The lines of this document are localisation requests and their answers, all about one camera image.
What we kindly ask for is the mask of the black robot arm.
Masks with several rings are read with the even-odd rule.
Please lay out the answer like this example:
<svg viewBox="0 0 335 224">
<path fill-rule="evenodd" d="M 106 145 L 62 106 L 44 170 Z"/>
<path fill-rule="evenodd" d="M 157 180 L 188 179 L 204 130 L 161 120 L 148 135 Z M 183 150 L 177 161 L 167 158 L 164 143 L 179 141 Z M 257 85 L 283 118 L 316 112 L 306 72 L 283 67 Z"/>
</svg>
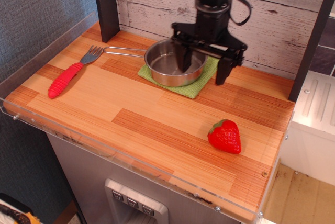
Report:
<svg viewBox="0 0 335 224">
<path fill-rule="evenodd" d="M 238 0 L 250 8 L 247 0 Z M 193 52 L 218 58 L 216 84 L 222 85 L 231 70 L 241 66 L 247 45 L 228 31 L 232 0 L 195 0 L 196 22 L 173 23 L 178 68 L 186 72 Z"/>
</svg>

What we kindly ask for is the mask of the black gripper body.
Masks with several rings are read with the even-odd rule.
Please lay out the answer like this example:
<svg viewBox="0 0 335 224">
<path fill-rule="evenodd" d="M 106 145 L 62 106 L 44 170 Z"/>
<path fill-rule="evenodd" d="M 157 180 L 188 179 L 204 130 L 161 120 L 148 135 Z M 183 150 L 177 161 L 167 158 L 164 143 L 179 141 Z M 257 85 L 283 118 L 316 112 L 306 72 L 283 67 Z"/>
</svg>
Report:
<svg viewBox="0 0 335 224">
<path fill-rule="evenodd" d="M 196 22 L 173 23 L 174 40 L 177 62 L 178 50 L 181 45 L 189 47 L 194 51 L 208 54 L 221 59 L 229 57 L 233 59 L 233 66 L 242 65 L 244 52 L 247 45 L 234 37 L 228 31 L 231 4 L 221 7 L 210 7 L 203 4 L 196 4 Z"/>
</svg>

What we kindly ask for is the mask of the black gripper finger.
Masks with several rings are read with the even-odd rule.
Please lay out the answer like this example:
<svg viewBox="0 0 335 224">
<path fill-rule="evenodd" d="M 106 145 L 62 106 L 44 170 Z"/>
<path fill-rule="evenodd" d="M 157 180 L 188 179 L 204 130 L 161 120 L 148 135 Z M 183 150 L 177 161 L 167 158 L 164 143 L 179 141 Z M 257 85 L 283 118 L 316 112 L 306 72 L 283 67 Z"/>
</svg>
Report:
<svg viewBox="0 0 335 224">
<path fill-rule="evenodd" d="M 191 66 L 193 50 L 181 45 L 178 50 L 178 67 L 184 73 Z"/>
<path fill-rule="evenodd" d="M 226 78 L 230 75 L 233 69 L 233 59 L 229 57 L 222 57 L 217 65 L 216 84 L 223 85 Z"/>
</svg>

